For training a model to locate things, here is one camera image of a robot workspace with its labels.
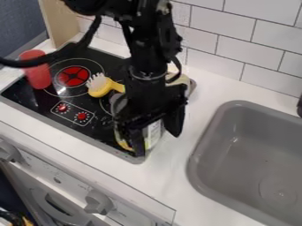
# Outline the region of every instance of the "red cup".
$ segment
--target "red cup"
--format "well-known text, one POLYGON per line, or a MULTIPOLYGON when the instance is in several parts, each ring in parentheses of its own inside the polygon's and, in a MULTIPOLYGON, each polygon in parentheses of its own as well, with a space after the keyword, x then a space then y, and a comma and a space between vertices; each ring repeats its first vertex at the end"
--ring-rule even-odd
MULTIPOLYGON (((32 49, 25 51, 19 56, 20 60, 30 60, 33 58, 45 56, 45 52, 38 49, 32 49)), ((26 74, 27 80, 35 89, 44 89, 50 86, 51 84, 51 76, 49 72, 49 65, 42 64, 37 67, 30 67, 23 69, 26 74)))

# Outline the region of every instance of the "sink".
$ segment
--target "sink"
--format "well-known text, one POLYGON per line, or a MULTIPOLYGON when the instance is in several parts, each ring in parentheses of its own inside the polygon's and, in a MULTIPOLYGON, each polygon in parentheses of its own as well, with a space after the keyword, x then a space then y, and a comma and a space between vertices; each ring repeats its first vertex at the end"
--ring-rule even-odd
POLYGON ((202 195, 272 226, 302 225, 302 119, 251 102, 227 102, 190 156, 202 195))

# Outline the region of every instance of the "toy stove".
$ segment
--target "toy stove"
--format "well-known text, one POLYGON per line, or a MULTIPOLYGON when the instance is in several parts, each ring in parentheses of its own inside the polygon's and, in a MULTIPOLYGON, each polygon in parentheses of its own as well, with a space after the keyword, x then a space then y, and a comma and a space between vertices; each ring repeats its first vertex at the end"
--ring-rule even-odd
POLYGON ((123 83, 123 77, 127 73, 125 60, 87 49, 73 58, 61 59, 50 66, 50 87, 34 90, 23 77, 1 95, 4 102, 14 108, 112 154, 131 160, 132 152, 121 148, 114 136, 109 100, 115 91, 101 99, 95 99, 87 93, 85 84, 97 72, 103 72, 123 83))

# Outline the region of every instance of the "countertop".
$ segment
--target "countertop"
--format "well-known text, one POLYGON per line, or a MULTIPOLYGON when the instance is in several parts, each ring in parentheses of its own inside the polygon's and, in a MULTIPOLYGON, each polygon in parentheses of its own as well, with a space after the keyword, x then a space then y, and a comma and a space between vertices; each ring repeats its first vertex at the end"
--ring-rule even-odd
MULTIPOLYGON (((80 35, 76 36, 74 40, 78 40, 79 37, 80 35)), ((129 56, 126 47, 112 42, 95 38, 91 46, 121 57, 129 56)), ((45 41, 36 48, 46 52, 53 51, 50 41, 45 41)), ((62 153, 172 207, 177 211, 175 218, 177 226, 263 225, 197 193, 186 178, 186 162, 211 117, 223 103, 244 100, 297 115, 298 99, 203 70, 185 67, 184 71, 197 82, 197 88, 187 106, 184 131, 177 139, 166 132, 150 156, 140 165, 119 159, 2 102, 0 118, 6 124, 62 153)), ((21 70, 3 68, 0 71, 0 90, 21 74, 21 70)))

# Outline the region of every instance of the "white tile backsplash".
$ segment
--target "white tile backsplash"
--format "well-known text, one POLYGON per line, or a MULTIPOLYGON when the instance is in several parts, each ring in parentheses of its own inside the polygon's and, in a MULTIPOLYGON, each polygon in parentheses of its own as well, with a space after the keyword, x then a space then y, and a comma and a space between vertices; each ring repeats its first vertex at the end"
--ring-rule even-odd
POLYGON ((201 68, 212 73, 239 80, 243 63, 220 56, 188 49, 188 62, 191 67, 201 68))
POLYGON ((183 45, 192 49, 215 53, 217 34, 202 32, 185 26, 177 26, 178 33, 183 36, 183 45))
POLYGON ((177 1, 185 4, 203 6, 214 10, 222 10, 224 0, 177 0, 177 1))
MULTIPOLYGON (((184 37, 182 64, 299 96, 302 93, 302 0, 173 0, 184 37)), ((81 32, 93 17, 79 16, 81 32)), ((126 45, 105 17, 97 37, 126 45)))
POLYGON ((280 72, 289 73, 302 78, 302 56, 294 53, 285 53, 280 72))
POLYGON ((227 0, 224 10, 239 15, 294 25, 301 0, 227 0))
POLYGON ((300 11, 300 13, 298 14, 298 18, 295 26, 302 28, 302 11, 300 11))
POLYGON ((117 27, 101 25, 97 31, 97 35, 101 39, 112 41, 119 45, 126 45, 122 29, 117 27))
POLYGON ((172 5, 174 22, 178 25, 189 26, 191 6, 176 2, 172 2, 172 5))
POLYGON ((283 51, 248 41, 220 37, 217 55, 277 70, 283 51))
POLYGON ((193 7, 191 26, 216 34, 250 40, 255 19, 193 7))
POLYGON ((302 29, 258 21, 253 42, 302 54, 302 29))
POLYGON ((245 66, 242 81, 296 97, 302 93, 302 79, 256 66, 245 66))

